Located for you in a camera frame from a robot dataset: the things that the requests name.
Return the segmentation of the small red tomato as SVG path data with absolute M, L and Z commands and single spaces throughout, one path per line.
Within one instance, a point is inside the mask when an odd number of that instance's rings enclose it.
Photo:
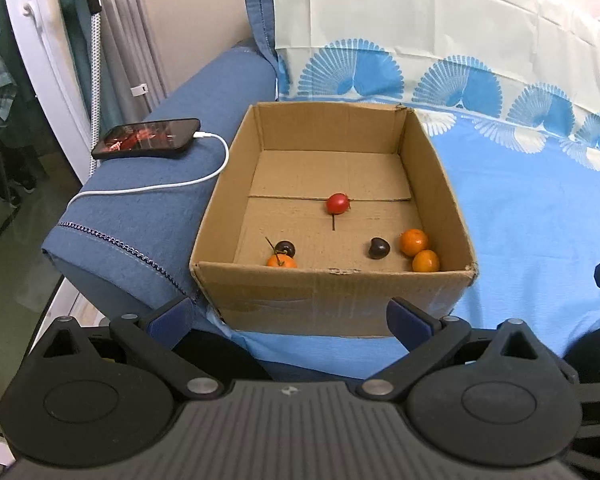
M 335 193 L 325 202 L 326 212 L 332 217 L 332 230 L 336 230 L 336 217 L 344 214 L 351 207 L 349 196 L 344 193 Z

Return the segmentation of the cardboard box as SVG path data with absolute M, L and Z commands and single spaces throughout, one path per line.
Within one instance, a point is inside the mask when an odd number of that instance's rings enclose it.
M 336 217 L 325 202 L 344 193 Z M 400 235 L 423 230 L 438 272 L 412 270 Z M 391 246 L 367 255 L 370 240 Z M 290 240 L 294 269 L 269 268 Z M 190 273 L 233 330 L 383 337 L 394 297 L 448 314 L 478 274 L 448 176 L 419 116 L 401 105 L 259 103 L 240 125 L 198 230 Z

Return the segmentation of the small orange fruit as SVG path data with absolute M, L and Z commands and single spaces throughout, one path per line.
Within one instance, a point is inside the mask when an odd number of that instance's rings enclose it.
M 429 237 L 423 230 L 408 229 L 400 235 L 399 246 L 404 255 L 413 258 L 429 248 Z

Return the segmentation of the grey curtain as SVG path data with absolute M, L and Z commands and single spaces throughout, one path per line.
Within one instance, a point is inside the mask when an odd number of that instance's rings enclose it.
M 106 53 L 114 81 L 122 85 L 123 113 L 140 119 L 166 98 L 154 35 L 144 0 L 102 0 Z

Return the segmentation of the blue patterned cloth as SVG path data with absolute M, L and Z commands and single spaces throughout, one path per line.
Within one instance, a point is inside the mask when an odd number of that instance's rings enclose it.
M 480 274 L 472 324 L 525 320 L 564 352 L 600 336 L 600 0 L 314 0 L 344 21 L 317 50 L 381 44 L 468 222 Z

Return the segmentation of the blue sofa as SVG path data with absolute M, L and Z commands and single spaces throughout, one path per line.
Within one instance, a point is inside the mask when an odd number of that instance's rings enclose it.
M 219 55 L 151 114 L 195 117 L 208 138 L 173 158 L 106 160 L 48 233 L 54 267 L 106 318 L 204 298 L 189 258 L 215 180 L 248 107 L 276 97 L 273 0 L 245 0 L 249 39 Z

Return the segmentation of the orange fruit with stem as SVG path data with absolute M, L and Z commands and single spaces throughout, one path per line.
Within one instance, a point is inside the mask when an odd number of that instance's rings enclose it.
M 272 254 L 266 260 L 265 265 L 269 268 L 279 268 L 279 269 L 294 269 L 297 266 L 296 260 L 294 258 L 290 258 L 283 254 L 276 254 L 274 252 L 274 246 L 268 238 L 266 239 L 268 242 L 268 246 L 272 249 Z

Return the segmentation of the white door frame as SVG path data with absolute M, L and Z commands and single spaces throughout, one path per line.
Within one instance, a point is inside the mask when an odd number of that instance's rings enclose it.
M 91 125 L 58 0 L 6 0 L 38 102 L 81 182 L 90 176 Z

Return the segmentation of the dark purple small fruit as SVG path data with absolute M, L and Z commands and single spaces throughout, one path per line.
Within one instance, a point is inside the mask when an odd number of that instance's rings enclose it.
M 274 252 L 276 252 L 276 254 L 283 254 L 290 258 L 294 258 L 296 248 L 289 240 L 280 240 L 275 244 Z

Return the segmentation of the black smartphone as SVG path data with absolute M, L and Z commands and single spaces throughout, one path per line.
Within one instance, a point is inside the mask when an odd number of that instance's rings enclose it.
M 134 122 L 112 128 L 92 149 L 92 159 L 172 157 L 185 152 L 200 130 L 197 118 Z

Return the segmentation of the small orange tomato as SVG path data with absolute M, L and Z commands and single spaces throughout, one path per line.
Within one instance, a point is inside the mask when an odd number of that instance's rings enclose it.
M 431 249 L 424 249 L 414 255 L 412 259 L 412 270 L 418 273 L 438 272 L 440 270 L 440 258 Z

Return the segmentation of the dark cherry in box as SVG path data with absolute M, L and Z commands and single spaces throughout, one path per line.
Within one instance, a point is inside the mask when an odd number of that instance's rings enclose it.
M 382 259 L 391 252 L 390 244 L 381 237 L 373 237 L 368 246 L 367 255 L 372 259 Z

